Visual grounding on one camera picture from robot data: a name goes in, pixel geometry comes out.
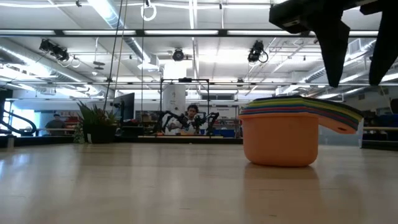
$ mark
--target desk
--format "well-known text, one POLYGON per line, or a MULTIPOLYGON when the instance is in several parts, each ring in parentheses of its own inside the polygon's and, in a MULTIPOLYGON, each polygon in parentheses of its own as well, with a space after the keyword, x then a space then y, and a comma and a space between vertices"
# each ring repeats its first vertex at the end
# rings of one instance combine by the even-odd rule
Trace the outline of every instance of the desk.
POLYGON ((398 131, 395 127, 363 127, 364 131, 398 131))
POLYGON ((35 136, 39 136, 40 131, 75 131, 73 128, 37 128, 35 136))

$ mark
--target cable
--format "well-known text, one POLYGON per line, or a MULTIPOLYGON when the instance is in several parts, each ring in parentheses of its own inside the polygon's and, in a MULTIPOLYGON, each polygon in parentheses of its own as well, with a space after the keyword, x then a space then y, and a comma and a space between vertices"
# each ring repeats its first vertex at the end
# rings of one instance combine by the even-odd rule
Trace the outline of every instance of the cable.
MULTIPOLYGON (((124 10, 124 19, 123 19, 122 40, 123 40, 123 37, 124 37, 124 30, 126 28, 125 24, 126 24, 126 17, 127 17, 127 4, 128 4, 128 2, 129 2, 129 0, 126 0, 126 9, 124 10)), ((120 69, 120 62, 122 60, 122 58, 121 58, 122 57, 122 48, 123 48, 123 41, 120 41, 118 71, 116 72, 116 83, 115 83, 115 86, 114 86, 115 93, 113 95, 113 101, 114 101, 114 99, 116 97, 116 92, 117 92, 117 89, 118 89, 119 69, 120 69)))
POLYGON ((80 59, 73 57, 72 61, 68 65, 63 65, 59 60, 57 60, 57 63, 64 68, 67 68, 69 66, 72 66, 73 68, 78 68, 78 67, 80 67, 81 61, 80 61, 80 59), (79 61, 78 65, 73 65, 73 61, 75 61, 75 60, 79 61))
MULTIPOLYGON (((144 17, 142 17, 142 30, 144 30, 145 28, 145 19, 144 17)), ((144 48, 144 37, 142 37, 142 48, 144 48)), ((141 68, 141 124, 142 122, 144 122, 144 62, 145 62, 145 58, 144 58, 144 51, 141 50, 141 58, 143 58, 142 60, 142 68, 141 68)))
POLYGON ((267 52, 265 52, 265 51, 262 51, 262 53, 263 53, 263 55, 265 54, 265 55, 267 56, 267 60, 265 60, 265 61, 261 61, 261 60, 260 60, 260 58, 261 58, 261 55, 260 55, 259 62, 261 62, 261 63, 266 63, 266 62, 268 62, 269 56, 268 56, 267 52))
POLYGON ((141 6, 141 17, 142 17, 145 21, 151 21, 151 20, 155 19, 156 14, 157 14, 157 10, 156 10, 156 6, 153 5, 153 4, 150 2, 150 0, 147 0, 147 3, 148 3, 148 5, 143 4, 143 5, 141 6), (145 9, 148 9, 148 8, 153 8, 153 10, 154 10, 154 12, 153 12, 153 14, 152 14, 152 16, 151 16, 150 18, 147 18, 147 17, 144 15, 144 10, 145 10, 145 9))
MULTIPOLYGON (((119 25, 120 25, 120 16, 122 14, 122 5, 123 5, 123 0, 121 0, 121 5, 120 5, 120 10, 119 10, 119 16, 118 16, 118 26, 116 27, 116 33, 119 31, 119 25)), ((113 58, 114 58, 114 51, 116 48, 116 41, 118 40, 118 36, 114 36, 114 43, 113 43, 113 51, 112 51, 112 59, 111 59, 111 70, 109 71, 109 78, 108 78, 108 87, 106 89, 106 94, 105 94, 105 104, 104 104, 104 111, 106 109, 106 103, 108 101, 108 94, 109 94, 109 89, 111 88, 111 81, 112 81, 112 68, 113 68, 113 58)))

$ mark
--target fluorescent light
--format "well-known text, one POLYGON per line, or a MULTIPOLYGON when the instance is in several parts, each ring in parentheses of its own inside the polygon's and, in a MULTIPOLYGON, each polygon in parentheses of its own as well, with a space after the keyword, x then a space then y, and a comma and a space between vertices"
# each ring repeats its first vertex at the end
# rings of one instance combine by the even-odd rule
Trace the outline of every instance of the fluorescent light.
POLYGON ((79 91, 75 91, 75 90, 69 90, 69 89, 66 89, 66 88, 57 89, 57 92, 62 93, 62 94, 67 95, 67 96, 72 96, 72 97, 75 97, 75 98, 87 97, 87 95, 84 94, 84 93, 80 93, 79 91))
MULTIPOLYGON (((64 30, 65 35, 122 35, 123 30, 64 30)), ((135 35, 135 30, 125 30, 124 35, 135 35)))
POLYGON ((302 87, 302 88, 311 88, 310 85, 293 85, 293 86, 302 87))
POLYGON ((117 15, 114 7, 107 0, 87 0, 88 3, 105 19, 110 19, 113 15, 117 15))
POLYGON ((217 35, 218 30, 145 30, 147 35, 217 35))
POLYGON ((0 35, 55 35, 54 30, 0 30, 0 35))
POLYGON ((383 79, 381 81, 386 82, 386 81, 394 80, 396 78, 398 78, 398 73, 386 75, 383 77, 383 79))
POLYGON ((137 65, 137 67, 139 69, 141 69, 141 70, 144 69, 144 70, 157 70, 157 71, 159 71, 159 67, 157 65, 153 65, 153 64, 150 64, 150 63, 146 63, 146 62, 137 65))
POLYGON ((356 88, 354 90, 347 91, 345 94, 355 93, 358 90, 362 90, 363 88, 356 88))
POLYGON ((137 77, 118 77, 118 82, 141 82, 137 77))
POLYGON ((15 70, 7 68, 7 67, 3 67, 3 69, 0 69, 0 76, 6 77, 6 78, 9 78, 12 80, 29 80, 29 81, 37 80, 38 81, 38 79, 32 75, 23 74, 21 72, 17 72, 15 70))
POLYGON ((351 80, 354 80, 354 79, 356 79, 356 78, 358 78, 358 77, 359 77, 359 75, 352 75, 352 76, 350 76, 350 77, 347 77, 347 78, 342 79, 342 80, 340 81, 340 83, 346 83, 346 82, 349 82, 349 81, 351 81, 351 80))
POLYGON ((225 9, 269 9, 271 5, 259 5, 259 4, 234 4, 234 5, 223 5, 225 9))
MULTIPOLYGON (((283 36, 298 36, 300 34, 291 34, 284 30, 229 30, 228 35, 283 35, 283 36)), ((315 36, 313 32, 310 32, 309 36, 315 36)))
MULTIPOLYGON (((47 67, 41 65, 40 63, 36 63, 35 60, 32 60, 32 59, 30 59, 28 57, 25 57, 23 55, 20 55, 18 53, 15 53, 15 52, 13 52, 13 51, 11 51, 11 50, 3 47, 3 46, 0 46, 0 49, 5 51, 5 52, 7 52, 7 53, 9 53, 9 54, 11 54, 14 57, 17 57, 17 58, 23 60, 26 64, 28 64, 28 66, 25 66, 24 68, 28 68, 30 72, 32 72, 32 73, 34 73, 36 75, 40 75, 40 76, 41 75, 45 75, 45 76, 50 75, 50 72, 47 69, 47 67)), ((19 69, 22 68, 22 65, 12 64, 12 66, 17 67, 19 69)))
POLYGON ((14 85, 14 84, 8 83, 7 85, 12 86, 12 87, 16 87, 16 88, 21 88, 21 89, 24 89, 24 90, 35 91, 34 88, 32 88, 30 86, 27 86, 27 85, 24 85, 24 84, 14 85))
POLYGON ((338 93, 325 94, 325 95, 322 95, 322 96, 318 96, 317 98, 318 99, 329 99, 329 98, 332 98, 332 97, 335 97, 335 96, 338 96, 338 93))
POLYGON ((358 35, 358 36, 362 36, 362 37, 368 37, 368 36, 377 36, 379 34, 379 31, 368 31, 368 30, 364 30, 364 31, 350 31, 349 35, 353 36, 353 35, 358 35))

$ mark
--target person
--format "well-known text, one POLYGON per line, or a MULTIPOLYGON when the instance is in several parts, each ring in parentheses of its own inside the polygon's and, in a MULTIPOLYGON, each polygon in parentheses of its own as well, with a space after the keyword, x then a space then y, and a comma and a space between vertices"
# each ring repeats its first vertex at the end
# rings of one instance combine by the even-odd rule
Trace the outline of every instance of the person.
MULTIPOLYGON (((67 125, 65 122, 61 120, 61 117, 59 114, 54 114, 54 120, 49 121, 46 125, 45 128, 65 128, 67 125)), ((52 136, 63 136, 65 134, 64 131, 49 131, 50 135, 52 136)))
MULTIPOLYGON (((194 121, 195 116, 199 113, 199 108, 197 105, 189 105, 187 108, 187 118, 188 118, 188 123, 190 124, 191 122, 194 121)), ((198 130, 195 129, 192 125, 189 125, 187 128, 183 128, 180 122, 178 122, 176 119, 173 120, 170 125, 169 125, 169 130, 174 130, 174 129, 181 129, 178 133, 184 134, 184 135, 194 135, 194 134, 199 134, 198 130)))

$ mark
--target robotic arm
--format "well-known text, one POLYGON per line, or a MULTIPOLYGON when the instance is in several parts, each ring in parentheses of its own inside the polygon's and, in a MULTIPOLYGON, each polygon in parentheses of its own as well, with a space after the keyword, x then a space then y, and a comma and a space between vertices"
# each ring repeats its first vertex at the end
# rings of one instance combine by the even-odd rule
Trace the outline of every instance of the robotic arm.
POLYGON ((207 121, 209 121, 208 127, 206 129, 206 135, 211 136, 211 135, 213 135, 213 132, 214 132, 213 125, 216 122, 219 115, 220 115, 220 113, 210 113, 208 116, 205 116, 204 118, 196 117, 195 121, 192 122, 192 126, 196 130, 199 130, 201 125, 203 125, 207 121))
POLYGON ((176 115, 175 113, 172 113, 172 112, 170 112, 170 111, 161 111, 161 112, 160 112, 160 115, 159 115, 159 118, 158 118, 158 120, 157 120, 157 122, 156 122, 156 125, 154 126, 153 132, 154 132, 154 133, 165 133, 166 127, 167 127, 169 121, 170 121, 172 118, 177 119, 177 121, 179 121, 179 123, 180 123, 184 128, 189 127, 189 124, 188 124, 188 122, 187 122, 188 119, 187 119, 183 114, 181 114, 181 115, 179 116, 179 115, 176 115), (163 126, 162 126, 163 118, 164 118, 164 116, 166 116, 166 115, 169 115, 169 116, 167 117, 166 122, 165 122, 165 123, 163 124, 163 126))

